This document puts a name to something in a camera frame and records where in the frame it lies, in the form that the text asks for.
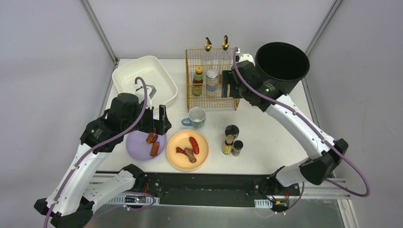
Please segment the silver lid shaker jar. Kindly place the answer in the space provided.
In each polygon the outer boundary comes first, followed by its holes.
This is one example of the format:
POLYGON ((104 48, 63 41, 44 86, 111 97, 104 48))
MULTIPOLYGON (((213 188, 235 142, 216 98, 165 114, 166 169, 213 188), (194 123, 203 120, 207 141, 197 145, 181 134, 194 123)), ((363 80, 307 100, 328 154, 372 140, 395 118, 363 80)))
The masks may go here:
POLYGON ((208 92, 215 92, 218 88, 218 71, 209 69, 206 73, 206 89, 208 92))

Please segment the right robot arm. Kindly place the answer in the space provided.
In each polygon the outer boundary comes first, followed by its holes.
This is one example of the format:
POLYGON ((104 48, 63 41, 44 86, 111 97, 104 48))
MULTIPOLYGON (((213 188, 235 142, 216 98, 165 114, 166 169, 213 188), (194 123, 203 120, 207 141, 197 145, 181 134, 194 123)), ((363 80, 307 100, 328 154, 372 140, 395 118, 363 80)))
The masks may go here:
POLYGON ((348 143, 342 138, 335 140, 309 120, 274 79, 257 70, 254 62, 239 61, 230 70, 223 70, 222 89, 222 97, 243 98, 273 117, 307 153, 306 159, 278 168, 269 179, 273 185, 285 188, 303 181, 320 185, 341 163, 348 143))

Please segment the clear oil bottle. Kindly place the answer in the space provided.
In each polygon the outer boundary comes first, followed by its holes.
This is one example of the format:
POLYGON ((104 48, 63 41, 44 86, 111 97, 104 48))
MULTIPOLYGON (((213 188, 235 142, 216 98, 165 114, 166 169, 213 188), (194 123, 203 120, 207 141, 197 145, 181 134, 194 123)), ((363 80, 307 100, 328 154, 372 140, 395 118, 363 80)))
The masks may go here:
POLYGON ((201 64, 203 66, 204 73, 213 68, 213 51, 212 42, 208 37, 205 38, 204 50, 202 52, 201 64))

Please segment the black lid round jar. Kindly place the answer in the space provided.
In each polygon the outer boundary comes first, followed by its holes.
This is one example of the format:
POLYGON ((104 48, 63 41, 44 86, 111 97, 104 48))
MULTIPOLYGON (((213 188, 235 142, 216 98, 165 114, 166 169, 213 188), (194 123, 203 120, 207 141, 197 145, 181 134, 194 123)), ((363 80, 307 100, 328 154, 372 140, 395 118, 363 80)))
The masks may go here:
POLYGON ((225 137, 232 135, 234 139, 237 139, 239 133, 240 133, 239 127, 234 124, 228 125, 224 131, 225 137))

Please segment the yellow cap sauce bottle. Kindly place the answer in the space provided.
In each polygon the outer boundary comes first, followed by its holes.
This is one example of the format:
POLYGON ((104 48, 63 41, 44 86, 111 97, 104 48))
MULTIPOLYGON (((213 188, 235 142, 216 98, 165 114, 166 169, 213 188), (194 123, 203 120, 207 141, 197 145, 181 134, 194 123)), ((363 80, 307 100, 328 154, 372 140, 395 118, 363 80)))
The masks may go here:
POLYGON ((192 94, 201 95, 203 86, 203 67, 196 66, 192 80, 192 94))

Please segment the oil bottle with brown liquid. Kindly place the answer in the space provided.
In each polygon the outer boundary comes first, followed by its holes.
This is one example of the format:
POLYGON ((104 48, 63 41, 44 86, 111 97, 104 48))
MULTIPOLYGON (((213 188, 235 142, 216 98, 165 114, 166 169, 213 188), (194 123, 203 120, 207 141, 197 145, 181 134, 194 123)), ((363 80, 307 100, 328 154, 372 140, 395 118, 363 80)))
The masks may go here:
POLYGON ((219 54, 219 66, 220 70, 226 70, 231 64, 231 51, 230 43, 227 35, 224 35, 223 42, 221 44, 221 50, 219 54))

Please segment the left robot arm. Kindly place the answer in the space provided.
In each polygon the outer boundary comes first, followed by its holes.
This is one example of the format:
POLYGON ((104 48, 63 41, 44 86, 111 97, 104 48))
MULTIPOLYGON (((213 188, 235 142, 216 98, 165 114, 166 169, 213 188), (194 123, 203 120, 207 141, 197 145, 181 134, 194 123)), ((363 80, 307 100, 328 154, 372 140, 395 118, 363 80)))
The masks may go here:
POLYGON ((99 166, 133 131, 164 135, 171 128, 165 105, 159 106, 159 118, 131 93, 120 93, 103 114, 89 122, 80 137, 75 157, 62 181, 47 198, 35 202, 35 210, 45 216, 45 225, 56 228, 82 228, 99 207, 118 194, 145 189, 145 173, 133 164, 96 188, 88 185, 99 166))

